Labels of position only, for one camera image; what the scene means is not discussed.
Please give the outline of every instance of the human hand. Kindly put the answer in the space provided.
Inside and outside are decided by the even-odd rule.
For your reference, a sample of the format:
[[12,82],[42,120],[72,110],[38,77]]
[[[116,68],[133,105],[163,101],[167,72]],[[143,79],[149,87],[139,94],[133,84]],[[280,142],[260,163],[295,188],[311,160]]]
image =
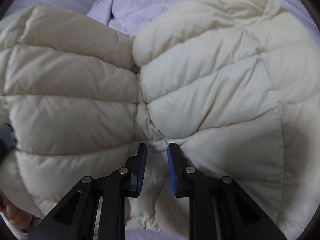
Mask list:
[[0,207],[0,212],[3,212],[11,225],[19,229],[26,229],[32,221],[32,215],[17,208],[6,196],[2,195],[2,198],[5,208]]

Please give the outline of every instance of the white down jacket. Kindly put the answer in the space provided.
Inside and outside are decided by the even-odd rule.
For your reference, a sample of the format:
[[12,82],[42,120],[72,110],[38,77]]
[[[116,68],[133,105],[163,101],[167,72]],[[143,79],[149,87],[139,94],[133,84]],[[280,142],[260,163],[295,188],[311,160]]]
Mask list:
[[134,41],[71,11],[28,8],[0,24],[1,123],[18,140],[0,187],[44,217],[81,177],[108,175],[146,142],[127,229],[187,236],[188,199],[168,180],[176,142],[296,239],[320,202],[319,63],[320,48],[277,0],[183,2]]

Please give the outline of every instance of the bed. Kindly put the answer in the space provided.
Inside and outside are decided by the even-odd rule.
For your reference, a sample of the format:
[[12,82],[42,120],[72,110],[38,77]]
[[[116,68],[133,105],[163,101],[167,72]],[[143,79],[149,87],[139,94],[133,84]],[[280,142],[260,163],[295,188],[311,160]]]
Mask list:
[[[161,0],[159,3],[159,0],[113,0],[111,4],[113,16],[110,16],[110,20],[108,22],[103,23],[108,24],[110,27],[113,27],[127,35],[134,36],[143,25],[152,21],[178,1],[180,0]],[[316,6],[319,4],[319,0],[301,0],[301,2],[299,0],[281,1],[286,9],[294,14],[304,24],[315,41],[320,45],[320,33],[318,31],[318,28],[320,28],[320,9]],[[5,13],[10,14],[27,5],[39,2],[87,14],[95,0],[78,0],[78,2],[74,2],[74,0],[1,0],[0,17],[3,17]],[[299,237],[299,240],[317,239],[320,236],[320,230],[319,227],[317,227],[319,223],[320,209],[318,208],[308,227]],[[164,232],[157,233],[149,230],[133,230],[127,231],[127,239],[182,240],[183,238],[171,236]]]

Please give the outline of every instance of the screw head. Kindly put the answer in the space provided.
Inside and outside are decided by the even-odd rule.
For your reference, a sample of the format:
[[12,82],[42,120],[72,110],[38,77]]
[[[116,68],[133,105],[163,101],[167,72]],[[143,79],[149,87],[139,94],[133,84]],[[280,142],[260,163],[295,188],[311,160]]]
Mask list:
[[121,169],[119,169],[119,173],[120,174],[126,174],[126,173],[128,173],[128,168],[126,168],[126,167],[124,167],[124,168],[121,168]]
[[196,172],[196,169],[194,167],[187,167],[186,168],[186,172],[189,173],[189,174],[192,174],[192,173]]
[[225,176],[222,178],[222,181],[225,183],[225,184],[230,184],[232,182],[232,179],[228,176]]
[[89,177],[89,176],[85,176],[85,177],[82,178],[82,182],[83,182],[84,184],[87,184],[87,183],[89,183],[90,181],[91,181],[91,177]]

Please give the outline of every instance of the wrinkled fabric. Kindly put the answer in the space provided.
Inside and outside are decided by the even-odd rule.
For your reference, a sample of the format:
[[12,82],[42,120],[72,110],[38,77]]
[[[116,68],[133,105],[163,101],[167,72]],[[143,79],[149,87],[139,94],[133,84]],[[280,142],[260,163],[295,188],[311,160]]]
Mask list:
[[1,21],[0,58],[0,120],[18,140],[0,187],[38,217],[139,142],[147,167],[141,196],[125,200],[126,229],[188,236],[170,142],[205,174],[235,179],[289,240],[320,203],[320,48],[278,0],[183,2],[134,41],[33,7]]
[[112,17],[112,3],[113,0],[97,0],[93,5],[90,11],[87,13],[92,19],[108,25]]

